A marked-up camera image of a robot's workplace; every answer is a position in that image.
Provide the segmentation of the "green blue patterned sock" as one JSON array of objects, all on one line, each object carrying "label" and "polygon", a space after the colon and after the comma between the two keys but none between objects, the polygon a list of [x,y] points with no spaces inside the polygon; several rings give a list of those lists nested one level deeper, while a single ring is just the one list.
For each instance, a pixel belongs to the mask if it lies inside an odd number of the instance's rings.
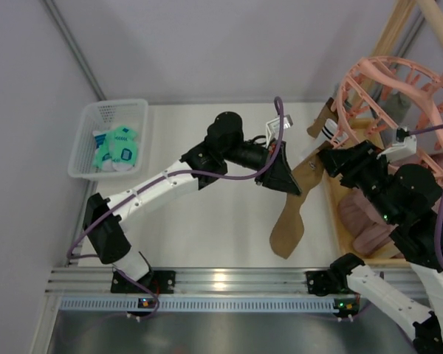
[{"label": "green blue patterned sock", "polygon": [[92,131],[92,135],[95,139],[95,156],[93,160],[93,166],[103,172],[113,172],[113,162],[109,151],[109,142],[107,137],[111,131]]}]

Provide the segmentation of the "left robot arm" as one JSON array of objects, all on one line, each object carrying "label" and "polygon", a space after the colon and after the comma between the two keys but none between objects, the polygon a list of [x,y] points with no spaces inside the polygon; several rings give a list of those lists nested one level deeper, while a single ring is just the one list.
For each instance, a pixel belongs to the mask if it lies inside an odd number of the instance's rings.
[{"label": "left robot arm", "polygon": [[283,140],[284,131],[291,126],[290,116],[277,116],[266,124],[265,143],[260,144],[256,138],[244,138],[242,118],[237,113],[220,113],[207,128],[204,140],[160,174],[106,198],[99,193],[92,195],[84,214],[84,237],[99,261],[113,266],[119,285],[134,292],[147,291],[154,271],[130,244],[123,223],[219,179],[230,179],[228,163],[252,170],[249,177],[261,187],[299,196],[301,188],[286,160]]}]

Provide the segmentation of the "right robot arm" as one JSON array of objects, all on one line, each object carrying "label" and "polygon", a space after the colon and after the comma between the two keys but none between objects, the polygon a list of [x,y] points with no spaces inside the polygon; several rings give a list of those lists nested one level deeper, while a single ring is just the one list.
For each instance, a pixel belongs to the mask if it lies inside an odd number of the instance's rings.
[{"label": "right robot arm", "polygon": [[418,353],[443,353],[443,217],[433,211],[442,188],[418,164],[404,164],[390,174],[386,157],[370,141],[325,149],[318,158],[329,176],[362,192],[393,227],[389,237],[421,281],[430,306],[397,290],[352,253],[324,271],[326,284],[313,293],[362,295],[403,330]]}]

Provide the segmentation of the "pink round clip hanger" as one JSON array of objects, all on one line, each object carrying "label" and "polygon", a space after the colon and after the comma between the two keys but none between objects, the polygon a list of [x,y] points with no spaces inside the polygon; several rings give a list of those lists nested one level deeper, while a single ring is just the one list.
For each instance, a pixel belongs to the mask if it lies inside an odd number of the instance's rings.
[{"label": "pink round clip hanger", "polygon": [[362,58],[346,73],[332,108],[338,115],[336,136],[356,145],[402,124],[415,105],[421,130],[443,123],[443,73],[412,60],[391,56]]}]

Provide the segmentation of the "brown sock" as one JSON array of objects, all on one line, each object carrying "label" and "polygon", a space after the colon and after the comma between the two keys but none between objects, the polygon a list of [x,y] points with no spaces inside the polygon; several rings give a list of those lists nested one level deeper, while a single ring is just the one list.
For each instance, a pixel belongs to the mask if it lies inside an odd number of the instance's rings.
[{"label": "brown sock", "polygon": [[327,119],[332,119],[334,122],[338,121],[338,115],[336,111],[332,110],[334,99],[328,98],[320,113],[314,122],[306,129],[308,135],[312,138],[317,138],[322,127],[325,125]]},{"label": "brown sock", "polygon": [[292,255],[305,232],[301,207],[305,203],[309,192],[322,180],[324,166],[318,157],[318,153],[328,145],[326,143],[315,148],[292,171],[295,181],[301,188],[301,194],[286,195],[284,208],[269,236],[269,244],[273,253],[285,260]]}]

